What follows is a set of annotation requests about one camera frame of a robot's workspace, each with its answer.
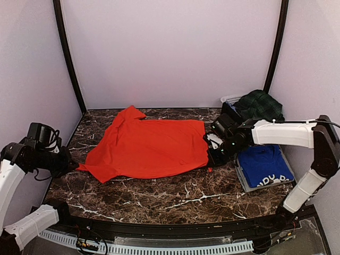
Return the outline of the red t-shirt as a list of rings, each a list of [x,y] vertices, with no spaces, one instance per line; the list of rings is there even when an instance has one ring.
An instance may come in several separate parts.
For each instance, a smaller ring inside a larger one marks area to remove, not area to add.
[[[205,124],[199,120],[148,120],[130,106],[114,118],[99,144],[77,168],[100,183],[126,176],[157,179],[208,164]]]

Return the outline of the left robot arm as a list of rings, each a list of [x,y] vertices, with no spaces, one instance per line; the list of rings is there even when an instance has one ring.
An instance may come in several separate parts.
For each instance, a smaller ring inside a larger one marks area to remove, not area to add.
[[[61,177],[79,164],[62,146],[58,153],[35,149],[21,143],[9,143],[1,151],[1,254],[20,254],[24,247],[41,232],[57,225],[64,232],[75,227],[65,201],[50,199],[21,220],[4,225],[5,215],[19,184],[36,169],[48,170],[53,178]]]

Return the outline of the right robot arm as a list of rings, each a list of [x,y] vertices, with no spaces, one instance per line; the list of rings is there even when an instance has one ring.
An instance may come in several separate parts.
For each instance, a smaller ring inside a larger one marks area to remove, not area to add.
[[[298,121],[250,118],[241,123],[223,114],[212,122],[211,129],[204,139],[210,160],[215,165],[221,165],[254,146],[279,145],[311,152],[309,169],[271,219],[271,226],[277,231],[290,224],[292,214],[297,213],[339,171],[339,124],[327,115]]]

